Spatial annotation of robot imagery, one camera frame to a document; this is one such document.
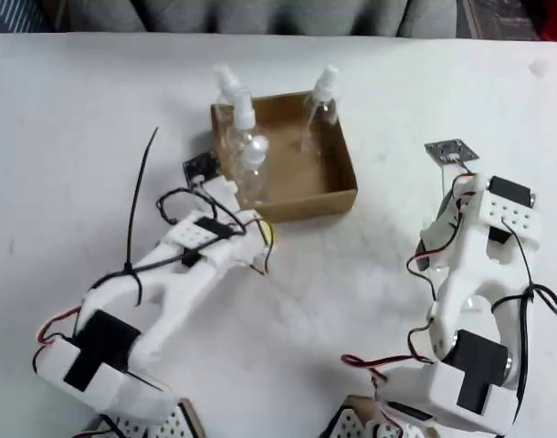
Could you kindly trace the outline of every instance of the circuit board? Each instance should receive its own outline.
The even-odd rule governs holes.
[[[214,151],[204,152],[184,162],[187,187],[195,188],[199,183],[206,183],[220,175],[220,161]]]
[[[479,156],[460,139],[428,143],[425,148],[439,166],[479,159]]]

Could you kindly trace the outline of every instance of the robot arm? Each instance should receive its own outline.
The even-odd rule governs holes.
[[[233,194],[230,198],[236,205],[226,205],[236,211]],[[264,236],[252,222],[257,213],[244,211],[237,216],[243,224],[252,224],[244,235],[234,233],[236,224],[227,215],[216,220],[194,210],[135,265],[142,303],[156,303],[161,310],[146,331],[141,333],[109,313],[111,303],[118,300],[119,306],[132,307],[139,296],[132,276],[114,277],[85,296],[73,339],[56,339],[42,350],[37,374],[97,412],[145,424],[164,422],[179,397],[149,381],[147,367],[158,360],[166,340],[232,266],[250,265],[266,249]],[[183,262],[142,270],[198,248],[202,249],[197,255]]]
[[[512,231],[531,265],[540,246],[541,220],[532,208],[530,189],[497,177],[486,181],[477,175],[455,187],[436,223],[421,234],[425,248],[438,248],[458,227],[453,243],[429,257],[431,268],[448,270],[428,317],[438,361],[391,370],[378,387],[384,411],[420,427],[439,423],[504,435],[517,415],[520,302],[496,308],[498,339],[460,329],[459,323],[471,310],[471,298],[488,301],[474,310],[487,318],[490,305],[521,294],[529,285]]]

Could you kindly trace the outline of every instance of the table surface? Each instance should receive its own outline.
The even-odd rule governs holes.
[[[153,372],[193,402],[208,436],[317,436],[367,375],[339,361],[405,352],[430,304],[404,269],[442,194],[423,144],[461,138],[476,169],[524,183],[545,223],[537,281],[557,291],[557,44],[374,37],[0,36],[0,436],[70,436],[92,412],[37,379],[42,321],[167,226],[156,198],[210,147],[211,67],[257,96],[309,89],[340,66],[359,195],[344,217],[277,226],[269,277],[236,269]],[[188,212],[191,200],[179,202]],[[526,401],[510,437],[557,436],[557,319],[537,301]],[[460,436],[444,431],[444,436]]]

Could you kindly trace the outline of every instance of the open box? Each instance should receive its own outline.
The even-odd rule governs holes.
[[[300,151],[300,137],[306,120],[303,100],[308,93],[293,93],[253,99],[257,125],[268,138],[268,178],[265,201],[242,208],[255,208],[271,222],[287,222],[350,210],[358,192],[352,160],[338,121],[320,133],[322,154]],[[231,111],[231,107],[218,107]],[[231,178],[223,133],[228,126],[219,122],[211,108],[215,151],[222,173]]]

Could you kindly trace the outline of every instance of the white spray nozzle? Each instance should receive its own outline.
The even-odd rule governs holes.
[[[252,130],[257,124],[252,98],[245,89],[241,89],[234,99],[234,128],[237,130]]]
[[[264,135],[255,135],[242,150],[241,160],[251,169],[257,169],[267,158],[268,139]]]
[[[321,73],[319,79],[315,83],[315,88],[313,89],[313,98],[319,102],[329,102],[333,99],[333,93],[335,91],[335,80],[339,74],[340,70],[329,64]]]
[[[232,72],[228,64],[214,66],[214,71],[217,77],[217,86],[226,95],[226,98],[231,101],[236,91],[241,87],[240,80]]]

